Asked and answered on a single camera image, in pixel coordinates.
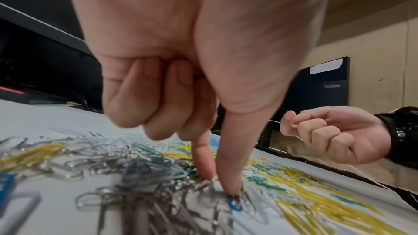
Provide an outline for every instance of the pile of paper clips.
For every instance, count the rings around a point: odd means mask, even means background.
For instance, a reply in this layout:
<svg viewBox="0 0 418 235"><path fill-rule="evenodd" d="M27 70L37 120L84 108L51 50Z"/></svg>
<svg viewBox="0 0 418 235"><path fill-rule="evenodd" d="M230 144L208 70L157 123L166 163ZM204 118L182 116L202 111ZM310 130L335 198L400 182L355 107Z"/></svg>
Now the pile of paper clips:
<svg viewBox="0 0 418 235"><path fill-rule="evenodd" d="M105 228L109 210L120 210L124 235L253 234L235 220L231 207L255 211L249 197L227 199L203 180L190 159L172 159L163 153L169 146L150 144L140 137L117 139L91 133L89 137L51 138L29 144L27 138L0 141L0 173L13 172L17 181L39 175L78 181L89 174L118 175L110 186L75 198L78 210L99 212L97 234ZM193 202L206 208L193 209Z"/></svg>

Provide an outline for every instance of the yellow paper clip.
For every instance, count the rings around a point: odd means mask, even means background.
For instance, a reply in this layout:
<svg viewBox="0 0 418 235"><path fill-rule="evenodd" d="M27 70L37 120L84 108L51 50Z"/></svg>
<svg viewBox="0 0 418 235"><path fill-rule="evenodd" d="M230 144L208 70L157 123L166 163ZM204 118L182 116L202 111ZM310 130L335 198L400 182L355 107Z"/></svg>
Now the yellow paper clip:
<svg viewBox="0 0 418 235"><path fill-rule="evenodd" d="M64 144L50 144L37 147L0 161L0 173L30 167L40 163L49 157L56 155L65 148Z"/></svg>

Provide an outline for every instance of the hand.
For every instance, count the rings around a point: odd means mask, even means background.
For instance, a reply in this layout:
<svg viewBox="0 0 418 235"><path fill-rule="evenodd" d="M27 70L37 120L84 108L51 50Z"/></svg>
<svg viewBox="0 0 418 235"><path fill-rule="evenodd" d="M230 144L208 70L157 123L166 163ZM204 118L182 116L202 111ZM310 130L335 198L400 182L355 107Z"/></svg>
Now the hand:
<svg viewBox="0 0 418 235"><path fill-rule="evenodd" d="M356 107L320 107L287 112L280 121L285 136L299 136L307 148L334 162L349 165L384 158L391 137L383 122Z"/></svg>
<svg viewBox="0 0 418 235"><path fill-rule="evenodd" d="M73 0L102 65L103 108L155 140L192 141L204 178L241 189L254 142L314 47L326 0ZM226 109L216 168L208 148Z"/></svg>

